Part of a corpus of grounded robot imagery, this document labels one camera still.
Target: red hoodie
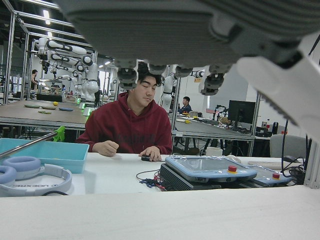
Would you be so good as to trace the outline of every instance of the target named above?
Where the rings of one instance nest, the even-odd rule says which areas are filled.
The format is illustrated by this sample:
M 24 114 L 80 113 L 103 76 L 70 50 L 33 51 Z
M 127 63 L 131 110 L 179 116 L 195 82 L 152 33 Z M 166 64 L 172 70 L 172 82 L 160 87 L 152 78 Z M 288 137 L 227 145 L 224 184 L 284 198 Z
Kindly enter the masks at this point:
M 161 154 L 171 154 L 171 124 L 166 111 L 153 100 L 137 116 L 127 103 L 128 93 L 119 94 L 118 101 L 107 103 L 93 111 L 85 124 L 85 132 L 76 143 L 94 144 L 107 140 L 119 144 L 117 153 L 139 154 L 156 146 Z

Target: white headphones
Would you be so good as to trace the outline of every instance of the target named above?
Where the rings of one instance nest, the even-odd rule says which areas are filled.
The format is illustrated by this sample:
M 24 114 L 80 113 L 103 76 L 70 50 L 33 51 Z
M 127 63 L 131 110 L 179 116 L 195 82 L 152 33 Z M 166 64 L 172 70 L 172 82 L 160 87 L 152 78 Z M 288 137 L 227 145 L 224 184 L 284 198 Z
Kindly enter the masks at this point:
M 39 174 L 62 178 L 64 181 L 52 187 L 32 191 L 13 187 L 15 180 L 29 179 Z M 33 156 L 11 157 L 0 165 L 0 192 L 8 197 L 41 196 L 50 191 L 66 192 L 71 187 L 71 181 L 72 174 L 69 170 L 52 164 L 41 166 L 40 159 Z

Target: man's hand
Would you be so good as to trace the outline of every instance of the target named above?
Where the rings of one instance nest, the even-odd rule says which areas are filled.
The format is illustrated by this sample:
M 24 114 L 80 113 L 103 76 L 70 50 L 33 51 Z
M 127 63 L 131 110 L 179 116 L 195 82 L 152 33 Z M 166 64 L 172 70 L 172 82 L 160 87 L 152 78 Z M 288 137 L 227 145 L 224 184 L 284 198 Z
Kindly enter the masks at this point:
M 139 157 L 142 155 L 150 156 L 150 162 L 161 161 L 160 149 L 156 146 L 147 147 L 145 150 L 140 152 Z
M 94 144 L 92 147 L 92 152 L 99 153 L 107 157 L 113 157 L 117 153 L 118 148 L 119 144 L 114 141 L 107 140 Z

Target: black hair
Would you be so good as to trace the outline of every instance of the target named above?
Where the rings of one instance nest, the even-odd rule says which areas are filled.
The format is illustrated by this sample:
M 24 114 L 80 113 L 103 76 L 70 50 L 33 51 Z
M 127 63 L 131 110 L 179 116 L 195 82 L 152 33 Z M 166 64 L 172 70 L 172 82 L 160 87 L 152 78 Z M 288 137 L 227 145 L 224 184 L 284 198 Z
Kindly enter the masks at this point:
M 184 96 L 183 99 L 187 100 L 188 103 L 190 102 L 190 97 L 188 97 L 188 96 Z
M 162 81 L 162 76 L 160 74 L 152 74 L 149 72 L 148 65 L 145 62 L 140 61 L 138 63 L 138 81 L 144 80 L 146 77 L 154 77 L 156 85 L 159 87 Z

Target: red button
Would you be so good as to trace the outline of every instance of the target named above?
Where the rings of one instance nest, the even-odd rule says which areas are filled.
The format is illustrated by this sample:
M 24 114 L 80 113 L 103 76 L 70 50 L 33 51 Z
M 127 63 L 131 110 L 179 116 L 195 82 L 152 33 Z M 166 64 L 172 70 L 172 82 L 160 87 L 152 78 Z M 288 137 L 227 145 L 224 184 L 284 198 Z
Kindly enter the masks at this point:
M 274 179 L 279 179 L 279 178 L 280 178 L 280 174 L 279 174 L 279 173 L 273 173 L 273 174 L 272 174 L 272 177 L 273 177 Z
M 230 171 L 230 172 L 236 172 L 236 171 L 237 171 L 237 167 L 236 167 L 236 166 L 233 166 L 233 165 L 230 165 L 230 166 L 228 167 L 228 171 Z

